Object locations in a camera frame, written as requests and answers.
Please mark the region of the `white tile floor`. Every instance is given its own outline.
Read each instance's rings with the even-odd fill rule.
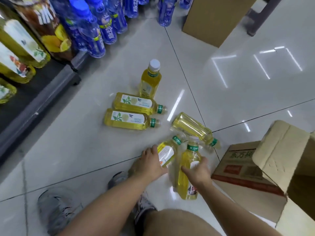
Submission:
[[[201,149],[212,170],[230,144],[260,140],[274,120],[314,131],[314,5],[315,0],[283,0],[255,37],[240,24],[219,49],[181,32],[185,13],[178,7],[167,28],[156,22],[154,3],[143,8],[138,19],[130,20],[129,31],[85,68],[82,83],[65,94],[0,169],[1,235],[47,235],[36,209],[46,187],[68,186],[87,205],[144,148],[171,136],[167,119],[181,111],[221,141],[217,155]],[[156,116],[163,126],[141,132],[104,126],[115,93],[136,93],[152,58],[160,60],[163,75],[156,101],[170,113],[182,95],[174,115]],[[147,193],[158,209],[191,211],[223,234],[202,197],[181,200],[168,176]]]

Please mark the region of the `box flap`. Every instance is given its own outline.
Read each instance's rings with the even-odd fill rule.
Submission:
[[[315,222],[289,198],[276,229],[283,236],[313,236]]]
[[[253,162],[286,192],[309,137],[310,133],[277,120],[254,152]]]

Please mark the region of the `upright bottle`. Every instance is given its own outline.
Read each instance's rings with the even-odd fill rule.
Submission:
[[[189,9],[193,0],[179,0],[179,7],[182,9]]]
[[[112,127],[122,127],[135,130],[145,130],[149,127],[158,128],[161,121],[150,118],[145,113],[107,109],[104,117],[104,124]]]
[[[177,0],[159,0],[158,22],[161,26],[169,26],[172,22],[172,15]]]
[[[145,113],[147,115],[167,113],[167,107],[157,104],[152,98],[141,98],[128,93],[116,94],[114,108],[136,113]]]
[[[190,136],[187,150],[183,152],[179,165],[178,186],[177,191],[182,199],[197,199],[197,190],[189,182],[187,176],[180,169],[182,166],[192,169],[201,161],[201,155],[198,152],[198,138]]]
[[[87,0],[91,12],[97,18],[100,31],[105,44],[111,45],[117,41],[117,35],[112,27],[112,19],[107,13],[103,0]]]
[[[28,65],[42,68],[50,60],[50,55],[19,17],[1,3],[0,41]]]
[[[35,75],[35,69],[20,62],[19,58],[0,42],[0,73],[15,82],[25,84]]]
[[[6,103],[16,94],[16,87],[0,78],[0,104]]]
[[[150,0],[138,0],[139,5],[146,5],[150,2]]]
[[[49,0],[10,0],[49,53],[58,60],[72,60],[75,52]]]
[[[183,132],[177,133],[172,139],[162,142],[158,146],[158,156],[162,167],[166,167],[178,153],[178,146],[186,139]]]
[[[192,136],[198,137],[205,145],[220,148],[218,139],[212,136],[212,131],[201,123],[181,112],[173,121],[173,127],[181,129]]]
[[[77,16],[72,11],[69,0],[51,0],[51,2],[62,25],[71,38],[74,48],[86,51],[84,39],[77,26]]]
[[[84,0],[69,0],[74,13],[78,16],[78,28],[85,40],[85,46],[90,56],[101,58],[105,55],[105,46],[100,33],[97,19],[92,15]]]
[[[113,27],[118,34],[124,33],[127,28],[127,21],[120,0],[104,0],[113,22]]]
[[[162,78],[160,67],[160,62],[157,59],[152,59],[149,67],[143,71],[140,83],[140,97],[154,98]]]
[[[129,18],[137,18],[138,13],[138,0],[125,0],[125,15]]]

